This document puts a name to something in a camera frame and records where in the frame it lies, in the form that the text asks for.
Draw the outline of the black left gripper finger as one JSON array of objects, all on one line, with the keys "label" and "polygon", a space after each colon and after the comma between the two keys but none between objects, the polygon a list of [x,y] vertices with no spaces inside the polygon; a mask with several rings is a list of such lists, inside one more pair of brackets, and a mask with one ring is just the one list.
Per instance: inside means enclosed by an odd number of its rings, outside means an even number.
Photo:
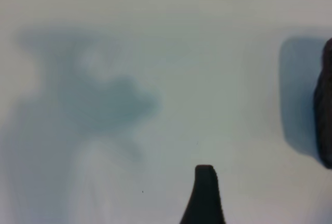
[{"label": "black left gripper finger", "polygon": [[226,223],[213,166],[195,167],[193,189],[180,223]]}]

